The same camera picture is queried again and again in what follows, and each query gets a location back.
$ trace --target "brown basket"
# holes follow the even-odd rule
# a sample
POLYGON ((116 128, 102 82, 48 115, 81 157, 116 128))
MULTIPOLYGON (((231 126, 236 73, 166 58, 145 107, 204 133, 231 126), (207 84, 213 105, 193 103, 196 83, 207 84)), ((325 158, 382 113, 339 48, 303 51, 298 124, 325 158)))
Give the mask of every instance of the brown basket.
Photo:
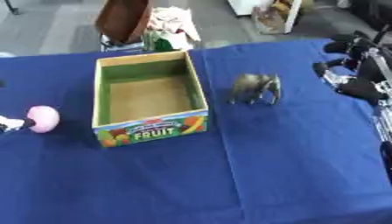
POLYGON ((116 44, 125 44, 143 34, 150 15, 150 0, 108 0, 95 27, 116 44))

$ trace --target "toy elephant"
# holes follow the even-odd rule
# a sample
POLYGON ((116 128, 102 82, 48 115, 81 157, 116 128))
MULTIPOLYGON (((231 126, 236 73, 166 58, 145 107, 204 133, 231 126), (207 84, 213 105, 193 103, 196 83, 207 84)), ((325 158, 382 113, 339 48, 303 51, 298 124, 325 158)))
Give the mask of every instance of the toy elephant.
POLYGON ((232 104, 237 101, 253 104, 257 99, 263 98, 266 90, 273 95, 271 104, 276 104, 281 97, 281 82, 277 75, 240 74, 233 84, 228 101, 232 104))

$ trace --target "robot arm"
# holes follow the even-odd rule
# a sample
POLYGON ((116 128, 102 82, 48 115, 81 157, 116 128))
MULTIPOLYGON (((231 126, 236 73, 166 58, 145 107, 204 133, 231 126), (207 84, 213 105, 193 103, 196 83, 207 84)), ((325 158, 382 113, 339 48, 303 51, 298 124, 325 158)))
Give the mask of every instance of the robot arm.
POLYGON ((392 184, 392 53, 379 45, 389 25, 374 38, 361 32, 337 35, 325 46, 327 53, 344 53, 347 57, 313 64, 316 75, 334 91, 367 101, 374 108, 374 126, 382 141, 380 150, 392 184), (332 67, 342 66, 354 75, 338 75, 332 67))

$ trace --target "fruit illustration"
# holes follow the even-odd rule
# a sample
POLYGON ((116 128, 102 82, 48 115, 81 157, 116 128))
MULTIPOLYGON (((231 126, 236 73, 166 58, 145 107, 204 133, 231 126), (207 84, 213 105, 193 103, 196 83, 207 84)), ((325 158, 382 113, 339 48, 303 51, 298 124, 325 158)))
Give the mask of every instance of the fruit illustration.
POLYGON ((197 131, 202 131, 202 130, 204 130, 204 126, 199 126, 196 130, 197 131))
POLYGON ((186 130, 182 130, 182 134, 189 134, 197 130, 203 124, 204 116, 190 116, 184 119, 184 125, 190 126, 186 130))
POLYGON ((101 144, 104 147, 114 147, 116 146, 116 140, 112 139, 112 140, 103 140, 101 141, 101 144))
POLYGON ((186 131, 189 128, 190 128, 190 126, 188 126, 188 125, 182 125, 181 127, 179 127, 179 131, 183 132, 183 131, 186 131))
POLYGON ((99 140, 113 140, 114 139, 112 137, 112 135, 110 135, 110 133, 106 130, 99 130, 97 136, 98 136, 99 140))
POLYGON ((112 137, 117 137, 119 135, 126 135, 127 130, 126 129, 112 129, 109 131, 112 137))
POLYGON ((121 134, 115 137, 115 140, 129 140, 130 137, 126 134, 121 134))
POLYGON ((198 119, 198 116, 188 116, 184 119, 184 125, 191 127, 198 121, 198 119))

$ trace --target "printed fruit label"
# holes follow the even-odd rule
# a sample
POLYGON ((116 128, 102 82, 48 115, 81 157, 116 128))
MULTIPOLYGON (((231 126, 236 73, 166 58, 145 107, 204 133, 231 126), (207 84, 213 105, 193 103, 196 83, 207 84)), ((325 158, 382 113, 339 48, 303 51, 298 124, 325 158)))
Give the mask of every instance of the printed fruit label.
POLYGON ((107 125, 94 129, 94 132, 103 147, 115 147, 206 131, 207 116, 207 111, 201 111, 107 125))

